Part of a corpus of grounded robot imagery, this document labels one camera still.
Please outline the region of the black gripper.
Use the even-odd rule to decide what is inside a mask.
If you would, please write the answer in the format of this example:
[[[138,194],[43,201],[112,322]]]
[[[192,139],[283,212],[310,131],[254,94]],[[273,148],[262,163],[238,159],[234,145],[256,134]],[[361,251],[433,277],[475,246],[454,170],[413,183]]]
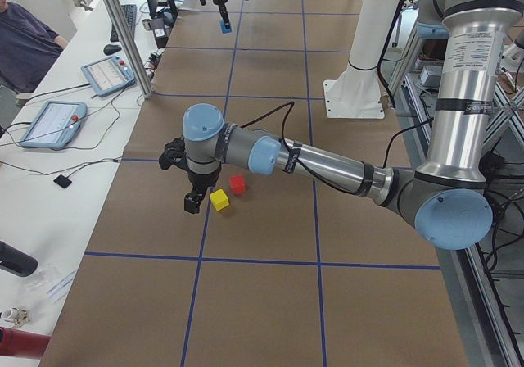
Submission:
[[[193,171],[188,172],[188,179],[192,185],[191,192],[184,197],[183,208],[190,214],[199,214],[201,202],[207,190],[214,187],[219,179],[220,170],[215,170],[209,174],[198,174]]]
[[[223,20],[226,24],[229,23],[228,11],[225,5],[226,0],[212,0],[212,1],[219,8],[219,14],[220,14],[221,20]]]

